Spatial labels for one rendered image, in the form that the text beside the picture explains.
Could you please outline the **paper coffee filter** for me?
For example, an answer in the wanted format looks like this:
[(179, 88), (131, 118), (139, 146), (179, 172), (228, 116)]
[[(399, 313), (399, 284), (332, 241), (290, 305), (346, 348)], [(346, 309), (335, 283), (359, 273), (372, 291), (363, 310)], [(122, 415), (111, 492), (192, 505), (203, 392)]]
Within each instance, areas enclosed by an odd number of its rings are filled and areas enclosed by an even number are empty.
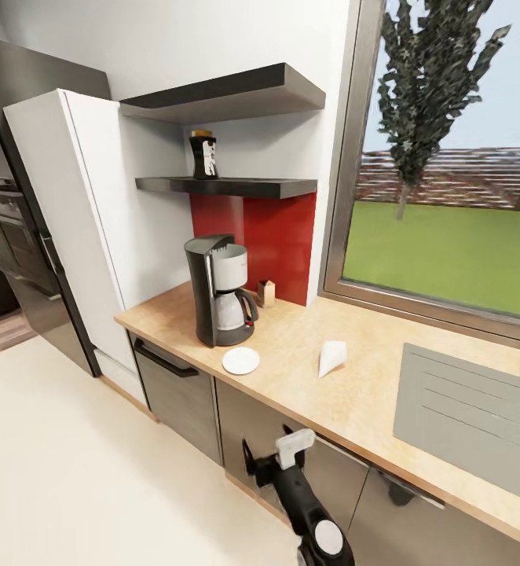
[(319, 378), (347, 360), (346, 342), (328, 341), (320, 348)]

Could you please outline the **bottle of coffee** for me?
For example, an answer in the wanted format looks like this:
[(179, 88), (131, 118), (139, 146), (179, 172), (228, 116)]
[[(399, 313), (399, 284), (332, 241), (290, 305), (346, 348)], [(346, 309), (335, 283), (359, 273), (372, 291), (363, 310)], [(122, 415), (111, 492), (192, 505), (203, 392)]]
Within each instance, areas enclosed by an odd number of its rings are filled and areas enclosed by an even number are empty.
[(208, 130), (193, 130), (189, 138), (194, 155), (193, 178), (196, 180), (218, 179), (217, 167), (215, 166), (214, 152), (216, 138)]

